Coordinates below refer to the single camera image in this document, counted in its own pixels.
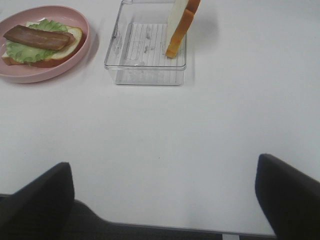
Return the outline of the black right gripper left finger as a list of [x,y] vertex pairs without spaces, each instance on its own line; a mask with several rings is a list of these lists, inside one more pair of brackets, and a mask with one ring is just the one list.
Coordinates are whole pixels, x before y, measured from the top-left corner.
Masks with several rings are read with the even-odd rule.
[[75,200],[71,166],[61,162],[0,201],[2,240],[57,240]]

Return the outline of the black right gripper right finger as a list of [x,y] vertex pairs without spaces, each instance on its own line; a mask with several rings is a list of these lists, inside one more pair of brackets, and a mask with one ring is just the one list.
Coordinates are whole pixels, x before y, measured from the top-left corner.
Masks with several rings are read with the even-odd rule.
[[271,154],[258,157],[255,195],[279,240],[320,238],[320,183]]

